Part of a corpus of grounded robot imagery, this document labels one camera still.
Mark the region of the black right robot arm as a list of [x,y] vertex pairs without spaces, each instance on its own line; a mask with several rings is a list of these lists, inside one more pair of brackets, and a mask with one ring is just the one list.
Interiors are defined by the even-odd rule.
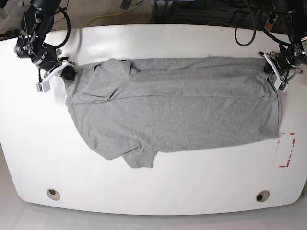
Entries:
[[[71,22],[64,8],[60,7],[60,0],[31,0],[26,10],[22,2],[23,18],[14,52],[19,58],[29,58],[38,68],[38,78],[42,82],[41,70],[49,75],[56,68],[67,62],[67,66],[60,70],[60,76],[65,80],[75,79],[73,62],[67,57],[59,58],[60,48],[67,42],[71,34]],[[62,13],[67,23],[67,33],[59,45],[45,42],[46,35],[54,24],[54,16]]]

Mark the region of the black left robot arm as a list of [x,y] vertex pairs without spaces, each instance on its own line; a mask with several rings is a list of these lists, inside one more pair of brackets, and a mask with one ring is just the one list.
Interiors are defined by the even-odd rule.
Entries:
[[276,89],[285,90],[291,79],[303,73],[307,64],[307,2],[305,0],[232,0],[230,7],[242,13],[235,31],[246,17],[251,20],[252,37],[239,46],[251,45],[257,32],[276,42],[278,51],[259,52],[265,58],[264,71],[275,76]]

